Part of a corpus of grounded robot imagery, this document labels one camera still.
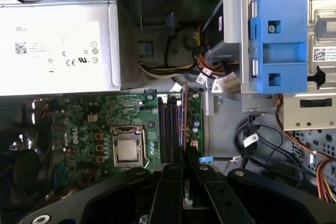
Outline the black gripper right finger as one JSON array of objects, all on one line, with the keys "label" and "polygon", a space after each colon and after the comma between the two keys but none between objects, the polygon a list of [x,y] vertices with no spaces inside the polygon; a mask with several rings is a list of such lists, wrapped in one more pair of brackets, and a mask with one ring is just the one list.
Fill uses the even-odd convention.
[{"label": "black gripper right finger", "polygon": [[335,223],[335,204],[246,169],[227,176],[199,162],[188,151],[188,169],[198,189],[216,212],[213,223]]}]

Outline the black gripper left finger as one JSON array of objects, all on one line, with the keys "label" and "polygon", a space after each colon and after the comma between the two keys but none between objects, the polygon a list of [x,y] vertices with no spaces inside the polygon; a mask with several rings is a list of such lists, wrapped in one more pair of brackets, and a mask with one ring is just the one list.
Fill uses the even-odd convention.
[{"label": "black gripper left finger", "polygon": [[173,163],[150,173],[132,168],[31,212],[21,223],[181,223],[184,201],[183,151]]}]

